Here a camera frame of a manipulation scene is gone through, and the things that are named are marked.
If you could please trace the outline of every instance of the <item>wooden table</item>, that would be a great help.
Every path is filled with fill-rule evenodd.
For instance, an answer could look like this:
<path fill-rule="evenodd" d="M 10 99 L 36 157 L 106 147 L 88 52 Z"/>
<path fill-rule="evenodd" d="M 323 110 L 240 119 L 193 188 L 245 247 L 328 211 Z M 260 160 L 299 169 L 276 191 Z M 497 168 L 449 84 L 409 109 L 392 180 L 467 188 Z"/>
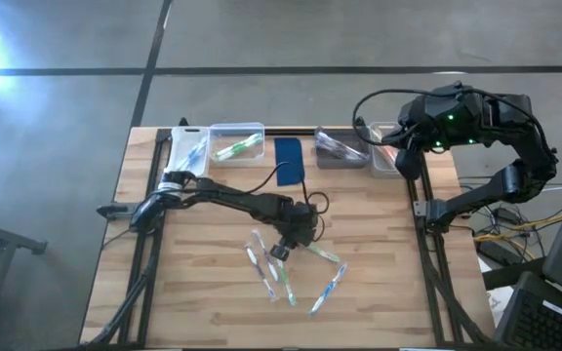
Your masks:
<path fill-rule="evenodd" d="M 116 201 L 137 202 L 144 198 L 156 131 L 132 130 Z M 210 168 L 209 177 L 239 189 L 255 187 L 274 167 L 272 139 L 266 140 L 266 155 L 260 165 Z M 434 344 L 404 180 L 372 178 L 369 168 L 320 170 L 315 166 L 313 138 L 300 139 L 307 191 L 323 191 L 331 199 L 331 207 L 323 215 L 326 231 L 318 245 L 348 262 L 345 276 L 320 312 L 314 318 L 307 317 L 307 311 L 336 273 L 332 263 L 305 249 L 293 250 L 286 266 L 298 305 L 289 305 L 281 284 L 274 287 L 282 298 L 271 303 L 243 246 L 252 240 L 254 228 L 263 235 L 268 248 L 279 235 L 247 214 L 199 204 L 167 214 L 148 347 Z M 451 154 L 427 154 L 426 158 L 435 197 L 459 194 Z M 302 196 L 299 185 L 277 187 L 275 179 L 262 191 L 289 195 L 295 200 Z M 127 223 L 110 222 L 105 240 L 120 233 Z M 102 251 L 82 341 L 97 335 L 123 301 L 135 241 L 134 235 L 128 234 Z M 445 242 L 457 298 L 481 330 L 492 335 L 494 324 L 469 232 L 452 229 L 445 235 Z M 441 315 L 448 335 L 443 301 Z M 137 320 L 135 317 L 132 323 L 131 338 L 136 336 Z"/>

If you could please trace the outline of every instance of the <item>gray floor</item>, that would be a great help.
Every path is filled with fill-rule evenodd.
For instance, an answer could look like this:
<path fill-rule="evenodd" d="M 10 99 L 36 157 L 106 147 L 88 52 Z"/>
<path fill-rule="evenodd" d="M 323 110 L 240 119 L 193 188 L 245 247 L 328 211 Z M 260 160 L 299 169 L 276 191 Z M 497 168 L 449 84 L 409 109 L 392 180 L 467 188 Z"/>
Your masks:
<path fill-rule="evenodd" d="M 0 67 L 144 67 L 161 4 L 0 1 Z M 343 64 L 562 64 L 562 0 L 176 1 L 158 60 Z M 156 77 L 142 124 L 349 124 L 355 101 L 373 90 L 457 79 L 530 95 L 562 182 L 562 74 Z M 105 226 L 94 209 L 113 194 L 140 86 L 139 76 L 0 77 L 0 226 L 50 243 L 45 255 L 15 257 L 0 298 L 0 350 L 76 343 Z M 409 98 L 376 99 L 362 115 L 393 121 Z M 460 176 L 490 175 L 513 155 L 455 150 Z M 522 209 L 537 218 L 561 206 L 553 191 Z M 542 234 L 547 248 L 554 231 Z"/>

